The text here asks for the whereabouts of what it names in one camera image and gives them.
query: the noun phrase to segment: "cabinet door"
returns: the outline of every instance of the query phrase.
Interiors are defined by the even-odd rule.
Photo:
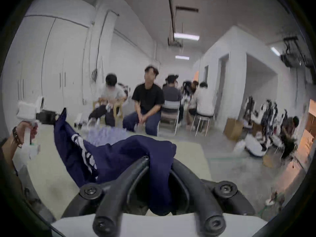
[[[53,21],[49,17],[25,17],[11,43],[2,73],[3,108],[9,132],[19,122],[18,101],[35,102],[41,94],[43,54]]]
[[[44,108],[61,112],[64,107],[62,73],[65,49],[62,45],[66,36],[55,19],[48,37],[43,62]]]
[[[86,27],[56,19],[46,46],[43,75],[46,107],[56,111],[67,107],[68,116],[76,116],[82,105],[81,75],[86,36]]]
[[[42,95],[42,65],[45,45],[54,18],[30,16],[23,19],[20,27],[23,28],[22,99],[35,103]]]

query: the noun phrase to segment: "beaded bracelet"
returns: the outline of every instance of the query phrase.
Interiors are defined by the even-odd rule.
[[[22,143],[21,143],[21,140],[19,139],[18,134],[16,132],[16,127],[13,128],[12,134],[13,134],[14,141],[16,142],[18,147],[21,148],[22,147]]]

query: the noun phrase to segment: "fluorescent light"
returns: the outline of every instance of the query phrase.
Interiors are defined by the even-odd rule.
[[[200,36],[197,35],[190,35],[190,34],[181,34],[181,33],[175,33],[173,35],[177,39],[187,39],[187,40],[199,40]]]
[[[271,51],[274,52],[277,56],[280,56],[280,53],[275,49],[275,47],[271,47]]]
[[[190,59],[190,57],[176,55],[176,59],[188,60],[188,59]]]

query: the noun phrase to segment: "navy blue cloth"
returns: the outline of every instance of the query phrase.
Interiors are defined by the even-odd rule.
[[[54,125],[55,145],[68,173],[79,187],[89,182],[101,184],[115,180],[137,159],[149,156],[149,208],[157,215],[170,212],[172,199],[168,178],[176,154],[175,144],[134,135],[113,145],[96,147],[83,140],[65,120],[66,109]],[[85,163],[87,156],[90,169]]]

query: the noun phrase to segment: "white t-shirt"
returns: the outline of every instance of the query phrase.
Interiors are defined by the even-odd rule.
[[[212,116],[214,114],[213,100],[207,88],[198,88],[193,94],[190,105],[197,107],[197,113]]]
[[[115,85],[115,88],[109,89],[105,83],[102,84],[102,86],[98,89],[98,93],[97,93],[97,99],[99,97],[104,97],[110,100],[110,99],[119,99],[125,96],[126,94],[120,85]]]

